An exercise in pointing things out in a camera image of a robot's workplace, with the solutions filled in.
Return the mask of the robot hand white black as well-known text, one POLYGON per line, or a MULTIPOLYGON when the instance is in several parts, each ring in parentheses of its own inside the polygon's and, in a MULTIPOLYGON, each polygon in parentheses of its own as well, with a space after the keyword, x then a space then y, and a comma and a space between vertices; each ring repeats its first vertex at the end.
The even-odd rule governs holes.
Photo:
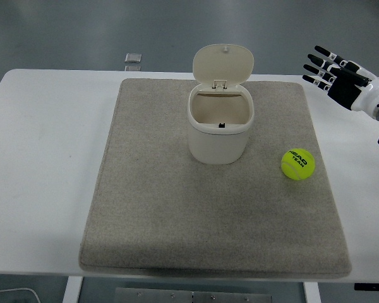
POLYGON ((379 120, 379 77, 319 45, 315 50, 323 57, 308 54, 312 65, 305 64, 304 69, 312 75, 304 75, 303 80, 323 90, 342 107, 363 111, 379 120))

